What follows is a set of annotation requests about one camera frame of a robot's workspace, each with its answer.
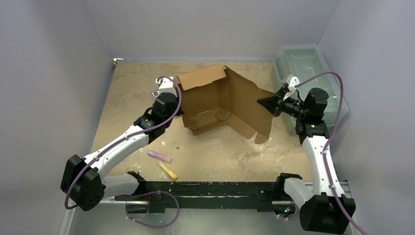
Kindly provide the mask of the brown cardboard box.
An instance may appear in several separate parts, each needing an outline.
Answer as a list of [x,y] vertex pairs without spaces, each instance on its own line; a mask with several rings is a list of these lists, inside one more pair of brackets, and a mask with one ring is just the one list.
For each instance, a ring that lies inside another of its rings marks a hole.
[[184,127],[193,135],[228,125],[256,144],[269,139],[273,115],[257,100],[274,95],[222,64],[177,76]]

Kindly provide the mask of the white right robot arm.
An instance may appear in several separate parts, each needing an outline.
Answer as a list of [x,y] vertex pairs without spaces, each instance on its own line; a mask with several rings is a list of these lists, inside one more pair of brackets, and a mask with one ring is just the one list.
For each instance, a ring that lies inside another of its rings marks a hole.
[[323,89],[312,88],[304,101],[296,100],[285,86],[272,97],[257,102],[275,117],[286,113],[296,118],[296,134],[312,169],[312,188],[300,176],[282,173],[275,185],[276,196],[291,197],[305,231],[340,235],[346,231],[356,205],[352,198],[346,197],[331,159],[330,134],[323,120],[328,98]]

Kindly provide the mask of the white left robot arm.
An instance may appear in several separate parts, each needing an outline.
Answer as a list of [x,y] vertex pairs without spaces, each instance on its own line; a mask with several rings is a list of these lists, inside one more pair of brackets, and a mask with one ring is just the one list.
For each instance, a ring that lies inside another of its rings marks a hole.
[[76,154],[69,157],[60,184],[65,193],[65,209],[79,207],[89,211],[101,200],[121,195],[142,199],[146,187],[140,183],[139,174],[109,177],[108,173],[132,153],[163,135],[180,112],[182,100],[180,91],[158,92],[153,105],[115,140],[84,157]]

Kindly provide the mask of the clear plastic bin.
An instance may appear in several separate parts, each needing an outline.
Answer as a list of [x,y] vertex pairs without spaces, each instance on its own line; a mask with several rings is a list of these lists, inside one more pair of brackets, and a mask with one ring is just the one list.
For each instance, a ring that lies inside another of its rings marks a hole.
[[[273,64],[271,78],[276,91],[284,85],[290,75],[296,76],[300,82],[303,82],[312,76],[330,71],[316,44],[281,46],[273,59]],[[305,100],[312,88],[321,88],[329,95],[323,120],[328,130],[332,132],[340,102],[338,79],[332,74],[326,74],[301,86],[298,91],[302,100]]]

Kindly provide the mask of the yellow highlighter marker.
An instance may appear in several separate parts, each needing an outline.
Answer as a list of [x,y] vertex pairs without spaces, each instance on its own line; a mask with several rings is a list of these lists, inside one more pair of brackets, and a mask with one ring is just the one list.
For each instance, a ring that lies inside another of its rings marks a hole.
[[158,166],[173,180],[177,180],[178,176],[170,170],[162,161],[158,161]]

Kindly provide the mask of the purple highlighter marker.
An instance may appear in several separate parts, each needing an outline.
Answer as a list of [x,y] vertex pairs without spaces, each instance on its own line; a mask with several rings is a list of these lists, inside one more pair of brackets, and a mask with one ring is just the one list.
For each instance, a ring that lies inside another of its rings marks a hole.
[[155,159],[158,159],[160,161],[166,162],[166,163],[171,163],[172,162],[171,157],[168,157],[166,155],[160,154],[160,153],[152,151],[152,150],[148,150],[147,155],[150,156],[150,157],[153,157]]

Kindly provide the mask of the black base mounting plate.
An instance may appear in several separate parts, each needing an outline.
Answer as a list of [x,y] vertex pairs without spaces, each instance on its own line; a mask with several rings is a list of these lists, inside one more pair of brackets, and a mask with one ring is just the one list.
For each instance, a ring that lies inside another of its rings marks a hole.
[[291,216],[294,201],[276,182],[167,182],[147,181],[133,195],[115,196],[133,205],[143,202],[150,213],[166,209],[235,209]]

